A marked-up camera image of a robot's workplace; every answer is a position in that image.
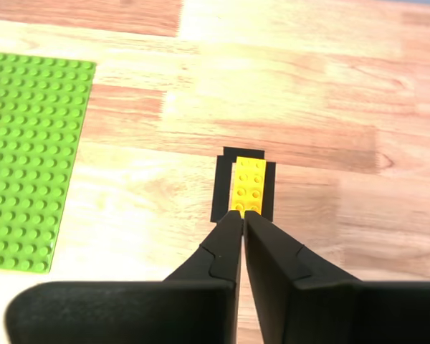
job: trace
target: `lego brick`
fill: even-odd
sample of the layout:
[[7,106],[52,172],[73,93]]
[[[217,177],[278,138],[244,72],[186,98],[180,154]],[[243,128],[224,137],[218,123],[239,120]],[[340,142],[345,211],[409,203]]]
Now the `lego brick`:
[[244,217],[246,210],[261,214],[266,160],[237,157],[231,210],[238,210]]
[[0,53],[0,268],[48,272],[95,64]]

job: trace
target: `black tape outline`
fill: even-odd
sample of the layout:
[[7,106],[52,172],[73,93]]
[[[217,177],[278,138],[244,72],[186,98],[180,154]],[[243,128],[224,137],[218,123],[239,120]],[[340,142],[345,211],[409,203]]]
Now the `black tape outline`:
[[[223,155],[216,157],[214,195],[212,197],[210,222],[217,223],[228,212],[232,164],[236,162],[238,156],[264,159],[264,150],[223,147]],[[262,216],[271,222],[274,215],[275,168],[276,163],[266,162]]]

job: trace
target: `wooden floor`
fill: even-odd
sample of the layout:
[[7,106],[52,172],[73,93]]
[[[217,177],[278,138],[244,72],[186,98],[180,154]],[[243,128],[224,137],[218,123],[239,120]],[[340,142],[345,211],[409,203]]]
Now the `wooden floor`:
[[[0,1],[0,52],[98,63],[48,275],[161,280],[213,228],[216,155],[277,162],[276,225],[364,280],[430,280],[430,7]],[[242,268],[238,343],[262,343]]]

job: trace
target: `green lego baseplate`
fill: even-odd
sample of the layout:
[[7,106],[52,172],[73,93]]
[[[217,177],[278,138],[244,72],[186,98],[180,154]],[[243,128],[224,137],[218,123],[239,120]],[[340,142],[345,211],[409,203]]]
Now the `green lego baseplate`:
[[0,53],[0,268],[48,272],[95,63]]

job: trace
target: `wood grain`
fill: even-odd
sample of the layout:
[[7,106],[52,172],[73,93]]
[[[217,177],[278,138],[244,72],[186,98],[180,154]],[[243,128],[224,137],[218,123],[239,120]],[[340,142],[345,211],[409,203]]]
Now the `wood grain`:
[[180,10],[180,0],[0,1],[1,20],[170,37],[177,35]]
[[[52,270],[0,270],[0,344],[32,285],[161,280],[184,262],[214,226],[224,145],[277,162],[274,222],[324,258],[430,280],[430,7],[181,6],[0,3],[1,52],[97,63]],[[244,255],[241,272],[238,343],[262,343]]]

